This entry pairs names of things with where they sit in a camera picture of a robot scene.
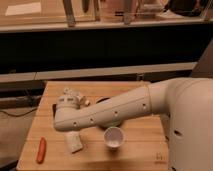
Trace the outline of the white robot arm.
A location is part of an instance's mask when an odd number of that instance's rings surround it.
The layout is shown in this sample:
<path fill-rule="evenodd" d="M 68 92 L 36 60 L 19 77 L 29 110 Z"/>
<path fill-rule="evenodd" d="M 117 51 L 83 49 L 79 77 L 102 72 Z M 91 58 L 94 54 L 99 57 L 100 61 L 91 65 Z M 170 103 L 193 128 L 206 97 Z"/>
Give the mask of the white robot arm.
<path fill-rule="evenodd" d="M 151 114 L 168 114 L 168 171 L 213 171 L 213 79 L 175 78 L 141 86 L 80 109 L 58 99 L 54 128 L 75 131 Z"/>

